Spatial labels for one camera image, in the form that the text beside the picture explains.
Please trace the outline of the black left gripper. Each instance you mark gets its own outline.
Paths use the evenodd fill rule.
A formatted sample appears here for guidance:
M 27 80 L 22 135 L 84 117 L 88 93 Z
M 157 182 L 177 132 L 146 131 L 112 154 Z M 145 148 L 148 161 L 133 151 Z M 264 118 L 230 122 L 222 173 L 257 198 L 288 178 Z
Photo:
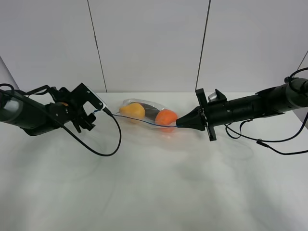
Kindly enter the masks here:
M 59 125 L 55 120 L 61 124 L 72 122 L 78 133 L 81 133 L 82 128 L 91 131 L 95 127 L 93 123 L 96 120 L 95 114 L 87 114 L 84 105 L 76 103 L 74 90 L 69 91 L 64 87 L 57 90 L 56 87 L 50 87 L 48 93 L 54 100 L 47 105 L 47 112 L 52 116 L 52 119 L 48 119 L 48 127 L 58 128 Z

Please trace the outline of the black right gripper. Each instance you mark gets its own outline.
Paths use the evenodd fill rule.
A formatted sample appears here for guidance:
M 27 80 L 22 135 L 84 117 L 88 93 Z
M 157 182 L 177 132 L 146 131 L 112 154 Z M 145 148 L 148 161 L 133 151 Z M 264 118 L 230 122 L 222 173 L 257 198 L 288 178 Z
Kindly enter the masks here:
M 214 127 L 224 125 L 231 120 L 230 101 L 224 103 L 209 104 L 204 89 L 195 91 L 200 108 L 194 108 L 185 116 L 178 118 L 178 128 L 189 128 L 199 131 L 207 130 L 210 141 L 216 141 Z

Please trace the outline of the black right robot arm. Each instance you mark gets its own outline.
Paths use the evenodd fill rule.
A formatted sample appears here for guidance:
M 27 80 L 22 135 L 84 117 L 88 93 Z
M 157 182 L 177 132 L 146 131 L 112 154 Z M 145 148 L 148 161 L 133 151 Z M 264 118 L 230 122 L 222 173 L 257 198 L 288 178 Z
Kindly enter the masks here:
M 216 126 L 277 116 L 308 106 L 308 80 L 304 78 L 294 78 L 290 83 L 230 101 L 218 89 L 208 97 L 203 89 L 195 93 L 199 106 L 177 119 L 176 125 L 179 128 L 206 130 L 210 141 L 217 139 Z

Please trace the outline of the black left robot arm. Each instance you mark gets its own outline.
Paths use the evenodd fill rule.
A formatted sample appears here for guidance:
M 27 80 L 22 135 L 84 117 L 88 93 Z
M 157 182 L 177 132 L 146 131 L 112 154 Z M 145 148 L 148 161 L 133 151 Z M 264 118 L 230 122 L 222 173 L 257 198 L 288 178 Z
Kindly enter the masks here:
M 85 103 L 101 110 L 105 103 L 83 83 L 74 90 L 48 85 L 29 92 L 16 90 L 10 84 L 1 84 L 8 90 L 0 91 L 0 120 L 21 128 L 30 136 L 37 136 L 72 122 L 77 132 L 92 130 L 96 119 L 87 114 Z

